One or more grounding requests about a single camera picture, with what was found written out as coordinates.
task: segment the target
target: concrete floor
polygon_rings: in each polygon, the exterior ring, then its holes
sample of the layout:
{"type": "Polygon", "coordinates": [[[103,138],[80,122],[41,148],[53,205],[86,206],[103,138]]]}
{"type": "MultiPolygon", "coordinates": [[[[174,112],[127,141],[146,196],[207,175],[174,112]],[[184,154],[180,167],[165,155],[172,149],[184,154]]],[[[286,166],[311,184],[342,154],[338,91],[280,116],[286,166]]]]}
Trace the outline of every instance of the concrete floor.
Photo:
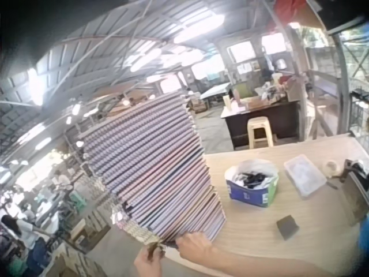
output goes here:
{"type": "MultiPolygon", "coordinates": [[[[195,115],[195,124],[206,154],[233,151],[227,125],[220,118],[222,110],[223,105],[220,105],[195,115]]],[[[296,140],[278,140],[276,145],[293,142],[296,142],[296,140]]],[[[265,146],[263,143],[257,144],[257,147],[265,146]]],[[[88,253],[88,257],[99,263],[109,277],[136,277],[138,274],[133,261],[141,247],[142,245],[134,238],[112,226],[112,229],[97,244],[94,250],[88,253]]],[[[201,277],[207,275],[164,259],[163,277],[173,276],[201,277]]]]}

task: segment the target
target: stool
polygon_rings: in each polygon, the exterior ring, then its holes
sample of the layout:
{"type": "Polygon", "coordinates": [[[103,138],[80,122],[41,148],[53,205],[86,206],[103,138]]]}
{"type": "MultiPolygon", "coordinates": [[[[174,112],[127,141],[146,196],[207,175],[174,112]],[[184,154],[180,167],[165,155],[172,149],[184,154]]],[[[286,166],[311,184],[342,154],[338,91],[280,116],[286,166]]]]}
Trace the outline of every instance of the stool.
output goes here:
{"type": "Polygon", "coordinates": [[[273,135],[272,130],[270,128],[269,120],[267,117],[255,117],[248,121],[247,123],[247,132],[248,132],[248,146],[249,149],[254,149],[254,143],[256,140],[254,137],[254,129],[264,128],[266,138],[261,138],[260,140],[267,140],[268,147],[274,146],[273,144],[273,135]]]}

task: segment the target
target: corrugated metal roof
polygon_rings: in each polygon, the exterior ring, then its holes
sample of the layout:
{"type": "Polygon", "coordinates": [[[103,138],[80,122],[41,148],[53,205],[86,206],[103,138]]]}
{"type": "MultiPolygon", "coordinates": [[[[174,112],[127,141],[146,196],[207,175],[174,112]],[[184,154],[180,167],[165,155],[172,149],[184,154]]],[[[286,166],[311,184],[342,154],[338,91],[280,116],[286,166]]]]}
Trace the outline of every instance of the corrugated metal roof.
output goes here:
{"type": "MultiPolygon", "coordinates": [[[[36,66],[38,76],[47,87],[42,108],[0,105],[3,156],[8,156],[12,149],[10,146],[37,123],[42,121],[47,124],[66,114],[73,104],[71,99],[86,103],[95,97],[94,92],[99,88],[143,78],[162,69],[161,60],[155,59],[138,72],[129,71],[129,66],[134,61],[132,58],[140,57],[143,47],[161,46],[163,52],[169,52],[178,47],[173,44],[172,39],[180,31],[211,14],[224,14],[225,22],[222,26],[180,44],[188,49],[214,53],[214,38],[264,26],[269,19],[267,12],[260,10],[254,23],[255,10],[262,6],[255,0],[153,0],[145,17],[138,20],[150,1],[136,2],[136,5],[128,4],[116,8],[75,30],[44,55],[36,66]],[[107,36],[125,25],[126,28],[107,39],[107,36]],[[104,43],[86,55],[102,41],[104,43]]],[[[32,104],[27,72],[1,80],[0,89],[1,100],[32,104]]],[[[62,133],[64,128],[60,124],[58,128],[53,128],[53,132],[62,133]]]]}

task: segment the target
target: small black square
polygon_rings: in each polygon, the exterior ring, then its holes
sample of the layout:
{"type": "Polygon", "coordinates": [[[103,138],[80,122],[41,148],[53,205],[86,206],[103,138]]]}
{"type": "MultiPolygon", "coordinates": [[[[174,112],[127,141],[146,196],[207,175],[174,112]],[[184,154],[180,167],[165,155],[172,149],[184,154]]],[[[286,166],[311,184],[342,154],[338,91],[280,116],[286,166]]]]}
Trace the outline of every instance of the small black square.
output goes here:
{"type": "Polygon", "coordinates": [[[277,226],[285,241],[291,238],[300,229],[291,215],[278,220],[277,226]]]}

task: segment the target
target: dark wooden desk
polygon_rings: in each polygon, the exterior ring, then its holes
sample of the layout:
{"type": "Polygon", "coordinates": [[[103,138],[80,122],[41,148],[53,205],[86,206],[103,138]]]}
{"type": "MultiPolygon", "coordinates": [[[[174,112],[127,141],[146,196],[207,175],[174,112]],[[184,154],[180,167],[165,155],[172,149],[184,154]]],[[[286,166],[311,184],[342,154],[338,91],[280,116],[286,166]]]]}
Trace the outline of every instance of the dark wooden desk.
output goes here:
{"type": "MultiPolygon", "coordinates": [[[[299,135],[299,102],[280,102],[263,108],[222,117],[225,119],[233,148],[248,145],[247,123],[255,117],[267,117],[278,139],[299,135]]],[[[265,137],[264,129],[255,130],[255,139],[265,137]]]]}

